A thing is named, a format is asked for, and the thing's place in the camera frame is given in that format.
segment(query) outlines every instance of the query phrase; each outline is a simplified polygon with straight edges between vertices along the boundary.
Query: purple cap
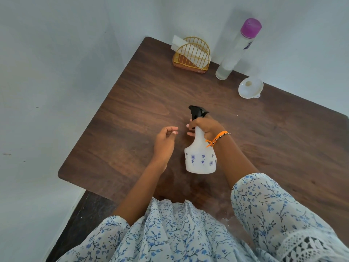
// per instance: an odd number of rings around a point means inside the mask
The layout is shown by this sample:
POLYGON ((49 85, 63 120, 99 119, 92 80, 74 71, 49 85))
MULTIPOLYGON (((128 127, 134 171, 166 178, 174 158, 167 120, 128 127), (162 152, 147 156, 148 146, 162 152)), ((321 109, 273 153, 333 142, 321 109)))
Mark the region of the purple cap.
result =
POLYGON ((249 18, 242 25, 240 32, 245 38, 255 38, 261 28, 261 22, 255 18, 249 18))

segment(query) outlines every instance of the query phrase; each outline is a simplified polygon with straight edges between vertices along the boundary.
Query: bottle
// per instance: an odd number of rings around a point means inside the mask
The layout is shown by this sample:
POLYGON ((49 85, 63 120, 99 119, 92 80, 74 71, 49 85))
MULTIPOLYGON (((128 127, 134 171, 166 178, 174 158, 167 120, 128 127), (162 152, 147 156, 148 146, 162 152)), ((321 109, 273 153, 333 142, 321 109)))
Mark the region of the bottle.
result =
MULTIPOLYGON (((199 106, 189 106, 192 119, 203 118, 208 111, 199 106)), ((184 149, 185 168, 188 172, 195 174, 211 174, 216 171, 217 158, 211 146, 204 137, 204 132, 195 127, 195 139, 192 145, 184 149)))
POLYGON ((261 28, 261 23, 255 18, 249 18, 244 22, 240 29, 240 33, 238 33, 231 45, 231 49, 216 71, 216 77, 219 80, 228 78, 229 74, 242 58, 245 50, 250 47, 261 28))

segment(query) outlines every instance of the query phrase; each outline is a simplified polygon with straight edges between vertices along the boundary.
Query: black floor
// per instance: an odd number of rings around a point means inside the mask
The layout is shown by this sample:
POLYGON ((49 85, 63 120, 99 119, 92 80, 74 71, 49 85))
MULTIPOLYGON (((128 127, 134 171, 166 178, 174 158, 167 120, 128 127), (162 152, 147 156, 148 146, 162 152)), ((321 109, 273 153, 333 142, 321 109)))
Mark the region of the black floor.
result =
POLYGON ((55 262, 67 251, 81 244, 115 208, 113 201, 86 191, 46 262, 55 262))

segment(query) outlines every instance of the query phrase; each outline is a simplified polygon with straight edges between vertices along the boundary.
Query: white lace trim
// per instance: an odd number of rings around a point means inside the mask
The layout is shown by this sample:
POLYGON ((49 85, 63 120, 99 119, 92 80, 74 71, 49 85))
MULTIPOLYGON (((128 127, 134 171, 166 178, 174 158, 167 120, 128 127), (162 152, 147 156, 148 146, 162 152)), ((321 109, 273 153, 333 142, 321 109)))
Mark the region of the white lace trim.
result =
POLYGON ((333 262, 349 261, 349 249, 335 236, 316 229, 290 234, 276 253, 278 261, 310 262, 329 259, 333 262))

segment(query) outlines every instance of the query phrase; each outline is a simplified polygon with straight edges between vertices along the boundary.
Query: tall bottle with purple cap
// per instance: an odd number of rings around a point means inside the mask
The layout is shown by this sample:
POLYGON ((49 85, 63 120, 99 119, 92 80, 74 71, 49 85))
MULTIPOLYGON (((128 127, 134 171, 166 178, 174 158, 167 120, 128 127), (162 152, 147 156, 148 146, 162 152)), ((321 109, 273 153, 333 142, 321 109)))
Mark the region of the tall bottle with purple cap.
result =
POLYGON ((255 18, 247 19, 240 33, 234 39, 229 51, 216 71, 219 80, 225 80, 232 72, 243 53, 250 47, 252 41, 262 28, 262 24, 255 18))

